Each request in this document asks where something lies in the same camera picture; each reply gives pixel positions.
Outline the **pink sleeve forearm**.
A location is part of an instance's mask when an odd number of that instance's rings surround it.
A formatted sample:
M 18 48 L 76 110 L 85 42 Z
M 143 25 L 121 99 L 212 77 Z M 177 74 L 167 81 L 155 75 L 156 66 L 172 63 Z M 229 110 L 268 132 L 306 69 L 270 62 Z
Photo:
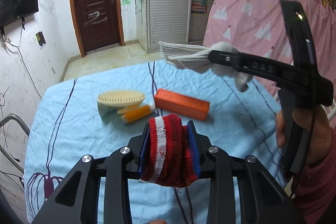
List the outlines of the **pink sleeve forearm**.
M 335 223 L 335 130 L 327 157 L 306 166 L 295 191 L 294 204 L 306 223 Z

